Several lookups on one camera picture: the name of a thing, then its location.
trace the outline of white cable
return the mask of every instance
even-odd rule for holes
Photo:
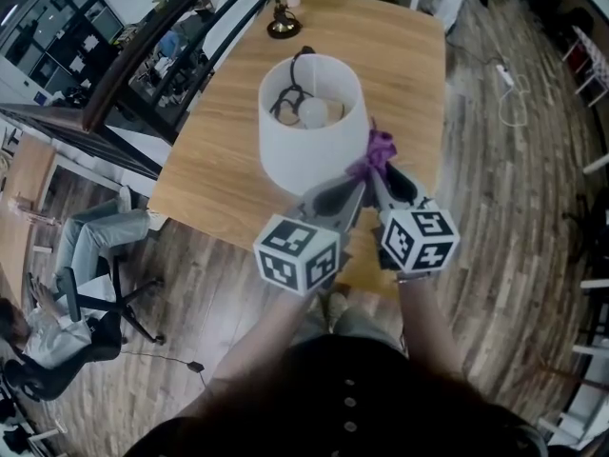
[[[515,91],[518,94],[518,97],[521,100],[522,104],[522,120],[515,123],[507,122],[503,118],[503,103],[507,99],[507,97]],[[526,109],[526,101],[524,100],[524,95],[527,95],[531,92],[531,84],[529,83],[528,78],[524,74],[516,75],[516,84],[512,86],[508,91],[506,91],[503,96],[499,100],[499,119],[501,123],[506,127],[526,127],[529,124],[528,112]]]

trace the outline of white shirt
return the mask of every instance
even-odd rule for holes
[[[107,275],[84,283],[78,287],[78,292],[92,298],[116,301],[116,293]],[[57,302],[57,306],[64,313],[69,312],[65,296]],[[31,335],[23,353],[47,369],[56,368],[73,357],[91,343],[87,319],[95,317],[99,320],[105,312],[82,308],[81,314],[80,322],[72,322],[68,314],[57,321],[41,308],[35,308],[26,317]]]

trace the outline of brass lamp base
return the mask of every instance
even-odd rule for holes
[[[288,17],[285,12],[285,5],[278,2],[274,12],[275,20],[266,27],[268,35],[273,39],[288,39],[301,31],[303,25],[295,17]]]

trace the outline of wooden table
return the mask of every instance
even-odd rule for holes
[[[235,46],[192,111],[163,168],[150,207],[194,229],[252,250],[272,213],[294,198],[263,171],[258,149],[258,87],[265,74],[303,45],[347,63],[360,77],[368,113],[393,133],[393,163],[430,192],[441,160],[444,33],[428,15],[377,0],[302,0],[304,25],[284,41],[266,34],[265,9]],[[365,210],[352,231],[353,256],[339,281],[395,293],[395,275],[380,270]]]
[[[31,200],[33,209],[40,211],[57,168],[68,169],[109,189],[118,191],[121,187],[57,154],[51,144],[26,133],[22,135],[0,200],[0,265],[11,291],[0,293],[0,296],[12,295],[12,301],[18,307],[22,306],[24,275],[33,244],[33,226],[9,211],[9,199],[21,196]]]

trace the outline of gray pants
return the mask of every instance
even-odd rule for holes
[[[292,345],[295,346],[302,342],[326,335],[328,332],[327,323],[317,312],[309,312],[298,328]],[[388,333],[377,326],[375,321],[370,318],[361,308],[348,308],[334,326],[333,333],[343,337],[362,337],[372,339],[387,344],[391,348],[403,353],[403,349],[396,340]]]
[[[95,277],[97,259],[103,249],[144,239],[148,226],[145,211],[119,213],[116,200],[71,216],[61,232],[55,273],[61,268],[72,268],[76,286],[83,285]]]

